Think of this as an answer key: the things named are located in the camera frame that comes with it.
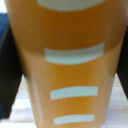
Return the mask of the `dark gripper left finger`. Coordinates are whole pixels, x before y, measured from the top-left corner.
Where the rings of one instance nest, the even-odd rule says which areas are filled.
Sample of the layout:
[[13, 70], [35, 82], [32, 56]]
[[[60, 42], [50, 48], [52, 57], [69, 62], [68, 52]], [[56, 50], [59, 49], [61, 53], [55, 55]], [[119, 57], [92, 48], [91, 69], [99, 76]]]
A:
[[21, 77], [22, 69], [8, 15], [0, 13], [0, 119], [10, 116]]

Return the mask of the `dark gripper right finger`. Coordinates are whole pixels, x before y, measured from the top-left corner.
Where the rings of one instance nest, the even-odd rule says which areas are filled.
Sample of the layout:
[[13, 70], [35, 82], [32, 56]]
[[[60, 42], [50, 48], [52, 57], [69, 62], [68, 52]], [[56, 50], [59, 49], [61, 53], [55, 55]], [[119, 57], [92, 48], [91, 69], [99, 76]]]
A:
[[117, 75], [121, 82], [123, 91], [128, 99], [128, 27], [126, 28], [126, 33], [123, 41]]

